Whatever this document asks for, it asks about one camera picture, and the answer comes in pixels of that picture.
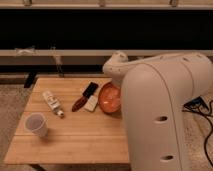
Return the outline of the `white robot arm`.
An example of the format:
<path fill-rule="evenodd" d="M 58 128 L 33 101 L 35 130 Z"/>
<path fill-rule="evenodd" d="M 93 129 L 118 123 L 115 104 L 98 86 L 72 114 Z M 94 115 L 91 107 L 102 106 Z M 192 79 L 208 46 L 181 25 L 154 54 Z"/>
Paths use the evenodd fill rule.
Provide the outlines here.
<path fill-rule="evenodd" d="M 190 171 L 182 108 L 213 86 L 213 62 L 199 52 L 130 61 L 116 51 L 103 72 L 121 88 L 131 171 Z"/>

